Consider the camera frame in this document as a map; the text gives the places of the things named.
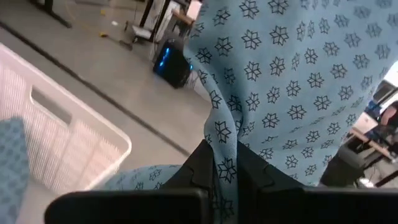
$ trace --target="blue fabric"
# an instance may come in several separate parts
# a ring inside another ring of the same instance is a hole
[[[213,106],[205,139],[218,168],[217,223],[237,218],[237,141],[318,185],[397,61],[397,9],[392,0],[205,1],[184,54]]]
[[[28,180],[23,120],[0,121],[0,223],[16,222]]]

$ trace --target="plastic basket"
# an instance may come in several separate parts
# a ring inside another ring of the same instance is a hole
[[[120,129],[0,44],[0,120],[15,116],[24,119],[31,177],[58,195],[92,189],[131,151]]]

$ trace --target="white laundry basket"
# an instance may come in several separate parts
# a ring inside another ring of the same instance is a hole
[[[92,189],[131,151],[121,130],[0,44],[0,120],[15,116],[24,119],[31,177],[57,195]]]

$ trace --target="star pattern fabric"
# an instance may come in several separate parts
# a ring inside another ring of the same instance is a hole
[[[215,223],[236,223],[241,141],[318,185],[342,139],[398,60],[398,2],[207,0],[184,49],[212,110]],[[114,176],[106,190],[158,189],[179,166]]]

